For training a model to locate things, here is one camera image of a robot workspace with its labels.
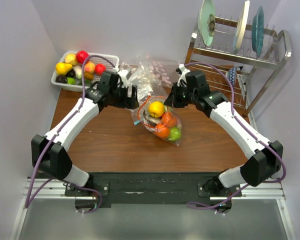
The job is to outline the small orange tangerine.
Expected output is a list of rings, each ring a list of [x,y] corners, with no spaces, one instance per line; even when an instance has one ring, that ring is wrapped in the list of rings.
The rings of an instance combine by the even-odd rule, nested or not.
[[[167,139],[170,135],[170,129],[163,125],[163,124],[158,124],[155,127],[155,132],[154,134],[158,137],[160,137],[161,139]]]

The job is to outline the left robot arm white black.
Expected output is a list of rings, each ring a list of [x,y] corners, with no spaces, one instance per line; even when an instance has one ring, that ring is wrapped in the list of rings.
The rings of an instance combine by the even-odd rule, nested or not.
[[[31,140],[32,165],[50,177],[76,185],[76,191],[89,196],[94,184],[90,175],[75,166],[68,150],[81,130],[104,108],[138,108],[137,87],[125,86],[131,76],[129,70],[105,71],[99,80],[83,92],[66,117],[44,136]]]

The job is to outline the grey toy fish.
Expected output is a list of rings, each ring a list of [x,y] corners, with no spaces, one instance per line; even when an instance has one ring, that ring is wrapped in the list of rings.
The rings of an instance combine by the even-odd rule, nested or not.
[[[160,118],[152,117],[151,115],[147,114],[145,111],[143,112],[143,118],[144,118],[144,123],[151,127],[155,127],[161,122]]]

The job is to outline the yellow lemon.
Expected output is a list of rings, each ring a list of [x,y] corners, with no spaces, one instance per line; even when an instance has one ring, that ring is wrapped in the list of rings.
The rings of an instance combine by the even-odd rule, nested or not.
[[[161,118],[165,113],[165,106],[160,101],[154,101],[149,105],[148,113],[153,118]]]

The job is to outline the orange toy pumpkin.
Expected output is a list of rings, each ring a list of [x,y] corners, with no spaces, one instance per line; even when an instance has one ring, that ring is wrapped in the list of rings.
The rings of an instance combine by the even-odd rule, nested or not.
[[[178,123],[178,118],[172,112],[165,112],[161,117],[161,122],[168,128],[175,127]]]

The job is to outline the green apple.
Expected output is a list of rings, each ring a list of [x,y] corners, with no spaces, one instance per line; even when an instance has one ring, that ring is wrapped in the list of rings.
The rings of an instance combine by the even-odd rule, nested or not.
[[[170,128],[170,134],[168,136],[168,140],[171,142],[178,141],[182,136],[182,131],[177,126]]]

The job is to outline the clear bag orange zipper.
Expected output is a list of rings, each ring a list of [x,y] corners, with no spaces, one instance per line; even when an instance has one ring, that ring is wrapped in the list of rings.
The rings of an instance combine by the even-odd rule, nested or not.
[[[173,109],[164,104],[163,96],[149,95],[137,111],[138,121],[163,141],[179,146],[182,122]]]

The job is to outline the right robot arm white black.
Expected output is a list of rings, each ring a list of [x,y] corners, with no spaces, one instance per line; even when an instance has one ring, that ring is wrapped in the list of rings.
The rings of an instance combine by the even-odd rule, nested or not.
[[[222,92],[210,89],[202,71],[186,68],[178,73],[179,80],[173,85],[165,105],[173,108],[195,105],[232,137],[247,158],[245,164],[218,175],[212,185],[217,196],[225,196],[235,185],[256,187],[281,169],[283,146],[279,141],[271,142],[249,125]]]

